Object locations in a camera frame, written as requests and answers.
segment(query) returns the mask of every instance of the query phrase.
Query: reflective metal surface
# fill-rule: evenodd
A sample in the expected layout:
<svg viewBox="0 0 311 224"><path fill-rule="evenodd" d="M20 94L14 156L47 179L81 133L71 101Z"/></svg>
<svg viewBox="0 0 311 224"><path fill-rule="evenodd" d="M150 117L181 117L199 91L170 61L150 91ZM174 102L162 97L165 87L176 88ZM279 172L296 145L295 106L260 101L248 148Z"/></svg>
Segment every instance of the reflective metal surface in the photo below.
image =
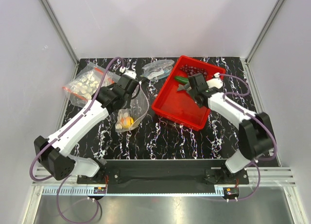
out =
<svg viewBox="0 0 311 224"><path fill-rule="evenodd" d="M241 188L240 197L250 193ZM66 210L79 196L61 196L60 207ZM292 224L293 219L282 188L260 188L246 201L219 202L211 197L104 197L100 213L92 223L99 224ZM58 216L55 196L42 196L35 224L65 224ZM64 215L75 222L87 221L96 206L83 201Z"/></svg>

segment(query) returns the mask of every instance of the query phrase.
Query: clear plastic bag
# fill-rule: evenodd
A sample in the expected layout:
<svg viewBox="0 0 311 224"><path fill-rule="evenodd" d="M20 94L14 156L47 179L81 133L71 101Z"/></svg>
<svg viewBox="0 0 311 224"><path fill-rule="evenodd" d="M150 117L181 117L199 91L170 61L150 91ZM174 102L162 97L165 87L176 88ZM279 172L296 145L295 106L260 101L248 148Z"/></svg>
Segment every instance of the clear plastic bag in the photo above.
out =
<svg viewBox="0 0 311 224"><path fill-rule="evenodd" d="M171 73L174 63L173 60L158 60L151 62L142 68L143 74L141 76L146 77L153 82L160 80Z"/></svg>
<svg viewBox="0 0 311 224"><path fill-rule="evenodd" d="M147 115L149 109L149 101L141 87L137 87L133 96L138 93L137 97L131 100L130 109L121 109L118 112L118 120L116 122L116 132L123 133L137 128L140 122Z"/></svg>
<svg viewBox="0 0 311 224"><path fill-rule="evenodd" d="M65 85L63 89L66 96L74 106L84 107L92 95L96 92L101 78L104 74L104 69L93 63L89 63L76 78ZM119 80L120 76L108 72L105 76L102 86L108 86Z"/></svg>

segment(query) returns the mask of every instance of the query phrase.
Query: black marble tabletop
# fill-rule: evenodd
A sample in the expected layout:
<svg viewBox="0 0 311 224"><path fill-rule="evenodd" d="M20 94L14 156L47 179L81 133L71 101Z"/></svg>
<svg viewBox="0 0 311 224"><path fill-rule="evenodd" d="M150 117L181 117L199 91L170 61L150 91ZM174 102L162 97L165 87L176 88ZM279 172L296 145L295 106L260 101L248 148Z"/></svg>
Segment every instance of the black marble tabletop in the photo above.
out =
<svg viewBox="0 0 311 224"><path fill-rule="evenodd" d="M127 69L136 71L138 79L141 68L153 61L164 58L125 58ZM245 72L238 57L195 57L195 59L220 66L227 74L238 76L246 81ZM106 68L111 58L81 59L78 72L89 62ZM111 71L118 72L121 63L115 63ZM147 95L150 106L161 90L166 78L157 82L144 82L142 90ZM245 93L246 87L237 80L224 78L225 91ZM251 95L231 97L243 107L255 111ZM63 124L81 110L80 107L68 104ZM238 148L238 131L218 113L211 111L203 130L196 132L165 118L157 116L150 108L147 116L133 131L116 133L117 114L92 128L71 152L75 156L105 159L197 159L228 158Z"/></svg>

